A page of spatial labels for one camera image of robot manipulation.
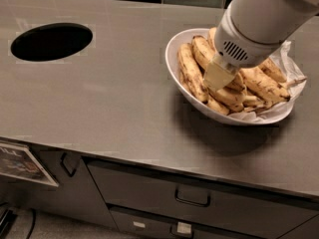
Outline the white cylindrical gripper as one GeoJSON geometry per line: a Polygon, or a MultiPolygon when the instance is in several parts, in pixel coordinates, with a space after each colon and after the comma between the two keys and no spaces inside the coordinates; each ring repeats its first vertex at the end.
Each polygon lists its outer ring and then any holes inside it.
{"type": "Polygon", "coordinates": [[[216,92],[237,75],[239,68],[259,65],[280,47],[279,43],[263,44],[245,37],[235,25],[228,7],[214,36],[216,53],[206,58],[203,83],[216,92]]]}

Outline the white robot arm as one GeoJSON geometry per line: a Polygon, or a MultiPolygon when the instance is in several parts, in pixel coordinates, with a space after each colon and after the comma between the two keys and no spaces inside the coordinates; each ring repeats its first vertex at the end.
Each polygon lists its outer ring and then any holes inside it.
{"type": "Polygon", "coordinates": [[[319,0],[232,0],[216,28],[203,82],[212,91],[259,65],[319,12],[319,0]]]}

